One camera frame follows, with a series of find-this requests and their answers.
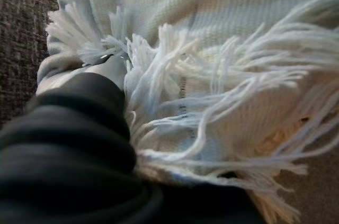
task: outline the black sleeve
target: black sleeve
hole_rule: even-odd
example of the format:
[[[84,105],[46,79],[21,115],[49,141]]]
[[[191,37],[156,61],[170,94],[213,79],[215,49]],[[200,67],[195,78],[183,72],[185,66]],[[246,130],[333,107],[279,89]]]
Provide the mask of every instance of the black sleeve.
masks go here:
[[[147,223],[162,193],[132,173],[123,102],[93,73],[33,98],[0,134],[0,223]]]

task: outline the white fringe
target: white fringe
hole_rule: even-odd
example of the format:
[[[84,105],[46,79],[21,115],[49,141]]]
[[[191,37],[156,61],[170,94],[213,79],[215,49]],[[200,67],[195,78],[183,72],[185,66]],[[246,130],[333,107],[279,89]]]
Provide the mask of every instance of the white fringe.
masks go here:
[[[318,149],[305,151],[339,124],[335,112],[339,32],[315,25],[339,15],[334,4],[339,0],[313,0],[266,32],[262,25],[246,40],[232,37],[213,62],[200,55],[199,41],[191,39],[187,30],[176,31],[167,24],[159,28],[157,48],[136,34],[126,40],[129,15],[119,8],[109,15],[112,34],[104,38],[91,29],[75,4],[49,13],[53,23],[47,32],[86,63],[107,53],[128,53],[125,116],[138,156],[137,174],[163,183],[241,187],[250,191],[268,223],[275,223],[277,217],[293,223],[299,212],[278,196],[278,190],[287,189],[274,176],[282,169],[306,174],[306,165],[296,165],[294,160],[325,153],[339,143],[336,136]],[[181,96],[183,82],[188,82],[187,87],[199,82],[204,92],[187,90],[191,94]],[[274,120],[275,113],[265,114],[275,122],[272,128],[262,128],[269,135],[246,138],[238,145],[234,135],[215,134],[249,103],[264,105],[261,94],[274,91],[286,98],[300,97],[287,117]],[[180,112],[180,106],[186,110]],[[175,150],[187,137],[191,144]],[[224,142],[230,153],[200,158],[212,140]],[[238,178],[220,177],[226,172],[236,172]]]
[[[86,64],[94,64],[104,55],[121,55],[127,52],[129,14],[122,12],[119,7],[115,14],[109,13],[112,34],[102,39],[75,3],[67,4],[64,10],[49,12],[48,16],[52,21],[46,27],[48,34],[59,39]]]

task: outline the hand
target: hand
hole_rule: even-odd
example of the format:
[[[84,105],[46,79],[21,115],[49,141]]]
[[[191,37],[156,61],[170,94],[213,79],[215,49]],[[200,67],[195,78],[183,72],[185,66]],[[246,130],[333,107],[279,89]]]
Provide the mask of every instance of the hand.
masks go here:
[[[103,64],[90,66],[84,72],[102,75],[113,81],[119,89],[123,90],[123,82],[127,73],[126,58],[123,56],[111,56]]]
[[[124,56],[111,56],[102,64],[58,73],[54,76],[43,79],[38,86],[36,94],[39,95],[49,89],[60,87],[72,77],[80,73],[97,73],[107,77],[109,80],[113,81],[119,89],[123,90],[123,82],[127,73],[126,60],[127,59]]]

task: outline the white knit fabric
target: white knit fabric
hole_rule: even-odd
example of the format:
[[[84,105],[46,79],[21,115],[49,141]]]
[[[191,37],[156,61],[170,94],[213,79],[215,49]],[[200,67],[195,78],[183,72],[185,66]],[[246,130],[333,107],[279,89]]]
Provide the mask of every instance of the white knit fabric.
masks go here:
[[[238,186],[268,223],[298,219],[274,177],[305,174],[294,160],[339,142],[304,151],[339,122],[339,0],[63,1],[47,27],[60,51],[39,78],[67,67],[65,56],[91,63],[126,51],[138,175]],[[238,178],[219,177],[227,172]]]

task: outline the dark fabric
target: dark fabric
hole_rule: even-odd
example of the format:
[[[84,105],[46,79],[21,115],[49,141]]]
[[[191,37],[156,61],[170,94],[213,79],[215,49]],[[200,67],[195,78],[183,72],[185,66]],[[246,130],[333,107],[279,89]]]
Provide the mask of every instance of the dark fabric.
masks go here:
[[[142,181],[124,94],[83,73],[29,103],[0,133],[0,223],[263,224],[237,188]]]
[[[0,128],[22,113],[47,56],[47,12],[56,0],[0,0]]]

